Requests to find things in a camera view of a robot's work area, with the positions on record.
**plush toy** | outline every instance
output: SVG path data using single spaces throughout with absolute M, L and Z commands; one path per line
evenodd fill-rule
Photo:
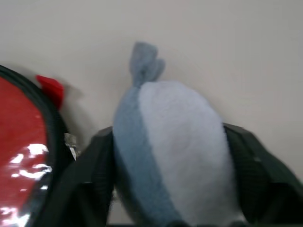
M 196 91 L 156 82 L 157 48 L 136 43 L 133 86 L 121 100 L 113 134 L 116 188 L 137 224 L 228 226 L 242 220 L 232 158 L 220 116 Z

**gray fabric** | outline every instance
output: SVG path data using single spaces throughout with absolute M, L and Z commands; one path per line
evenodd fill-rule
M 139 91 L 136 87 L 128 90 L 114 120 L 117 191 L 134 221 L 163 226 L 181 217 L 154 160 L 139 110 Z
M 148 81 L 155 81 L 165 68 L 162 59 L 156 59 L 158 50 L 146 43 L 136 43 L 130 60 L 130 72 L 133 76 L 133 86 L 140 87 Z

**red object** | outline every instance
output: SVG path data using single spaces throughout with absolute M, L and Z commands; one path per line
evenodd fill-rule
M 50 98 L 57 109 L 60 109 L 64 98 L 64 87 L 57 80 L 36 75 L 36 79 L 41 84 L 43 93 Z
M 18 225 L 30 215 L 17 216 L 36 182 L 51 171 L 45 162 L 46 145 L 41 112 L 18 87 L 0 77 L 1 227 Z

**black rim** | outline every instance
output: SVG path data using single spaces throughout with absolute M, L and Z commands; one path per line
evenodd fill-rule
M 63 169 L 73 160 L 64 141 L 64 133 L 68 132 L 68 130 L 56 107 L 34 83 L 3 66 L 0 66 L 0 76 L 14 86 L 17 86 L 22 90 L 25 96 L 34 103 L 41 112 L 46 126 L 47 148 L 49 152 L 45 162 L 52 168 L 52 172 L 45 174 L 42 179 L 35 184 L 31 195 L 19 212 L 20 216 L 30 213 L 30 218 L 26 225 L 30 226 L 45 205 L 56 179 L 60 173 L 62 173 Z M 48 185 L 48 190 L 45 190 L 44 193 L 42 193 L 40 189 L 43 185 Z

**plush tail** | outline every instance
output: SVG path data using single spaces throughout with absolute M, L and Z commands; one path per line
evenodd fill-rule
M 164 71 L 165 62 L 157 59 L 158 50 L 147 43 L 136 43 L 130 60 L 133 86 L 140 87 L 148 81 L 156 81 Z

